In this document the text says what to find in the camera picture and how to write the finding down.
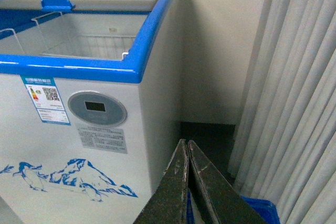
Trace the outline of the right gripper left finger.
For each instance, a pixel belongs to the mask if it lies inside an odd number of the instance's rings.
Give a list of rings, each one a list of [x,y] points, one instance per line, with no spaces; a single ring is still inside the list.
[[[158,188],[134,223],[187,223],[189,155],[179,140]]]

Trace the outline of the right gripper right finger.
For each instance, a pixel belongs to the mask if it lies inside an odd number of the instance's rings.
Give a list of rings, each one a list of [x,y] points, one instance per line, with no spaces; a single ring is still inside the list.
[[[266,223],[238,195],[205,153],[190,140],[187,143],[189,186],[205,223]]]

